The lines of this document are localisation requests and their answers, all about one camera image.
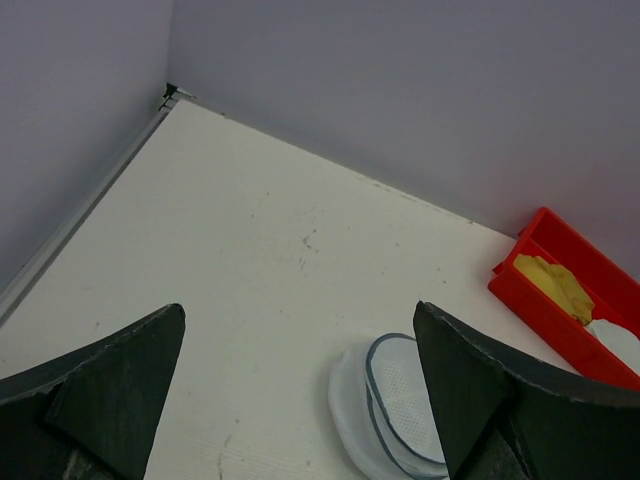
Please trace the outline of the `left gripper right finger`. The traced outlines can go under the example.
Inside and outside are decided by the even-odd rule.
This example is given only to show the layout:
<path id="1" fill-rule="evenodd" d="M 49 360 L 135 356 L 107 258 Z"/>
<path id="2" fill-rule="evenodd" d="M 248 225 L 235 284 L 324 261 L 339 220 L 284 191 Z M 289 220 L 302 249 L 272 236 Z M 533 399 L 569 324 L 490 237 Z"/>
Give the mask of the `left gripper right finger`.
<path id="1" fill-rule="evenodd" d="M 432 303 L 413 327 L 452 479 L 636 479 L 639 394 L 541 361 Z"/>

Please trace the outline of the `pale green bra pad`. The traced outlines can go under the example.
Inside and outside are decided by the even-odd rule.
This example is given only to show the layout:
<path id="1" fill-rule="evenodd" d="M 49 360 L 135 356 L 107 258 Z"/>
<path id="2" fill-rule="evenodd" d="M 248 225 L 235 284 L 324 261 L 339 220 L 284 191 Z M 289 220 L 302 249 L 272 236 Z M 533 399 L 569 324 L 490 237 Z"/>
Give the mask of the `pale green bra pad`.
<path id="1" fill-rule="evenodd" d="M 640 342 L 635 334 L 606 319 L 592 320 L 585 329 L 635 374 L 639 374 Z"/>

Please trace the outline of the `beige bra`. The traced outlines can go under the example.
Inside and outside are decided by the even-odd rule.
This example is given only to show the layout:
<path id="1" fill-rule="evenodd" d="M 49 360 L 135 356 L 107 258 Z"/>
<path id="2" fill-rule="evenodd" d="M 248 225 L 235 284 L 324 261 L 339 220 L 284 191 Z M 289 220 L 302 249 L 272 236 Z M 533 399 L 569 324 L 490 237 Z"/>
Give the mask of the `beige bra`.
<path id="1" fill-rule="evenodd" d="M 514 267 L 565 313 L 587 326 L 592 320 L 594 301 L 576 277 L 564 266 L 551 264 L 541 256 L 519 254 Z"/>

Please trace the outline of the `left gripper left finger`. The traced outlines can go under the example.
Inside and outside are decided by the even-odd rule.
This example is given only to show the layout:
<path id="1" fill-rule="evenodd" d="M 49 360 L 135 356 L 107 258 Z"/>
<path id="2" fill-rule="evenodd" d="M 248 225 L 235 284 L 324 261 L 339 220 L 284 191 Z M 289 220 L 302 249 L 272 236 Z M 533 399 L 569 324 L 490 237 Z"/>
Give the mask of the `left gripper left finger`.
<path id="1" fill-rule="evenodd" d="M 169 304 L 2 379 L 2 478 L 143 478 L 185 320 L 183 307 Z"/>

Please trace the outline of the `white mesh laundry bag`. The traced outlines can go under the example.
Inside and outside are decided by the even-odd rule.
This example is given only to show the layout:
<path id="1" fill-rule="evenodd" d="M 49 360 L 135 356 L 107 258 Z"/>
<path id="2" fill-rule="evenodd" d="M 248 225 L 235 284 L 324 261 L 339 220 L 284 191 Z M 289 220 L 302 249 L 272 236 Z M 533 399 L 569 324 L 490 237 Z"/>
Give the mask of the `white mesh laundry bag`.
<path id="1" fill-rule="evenodd" d="M 447 479 L 417 342 L 401 333 L 347 348 L 328 404 L 344 449 L 369 479 Z"/>

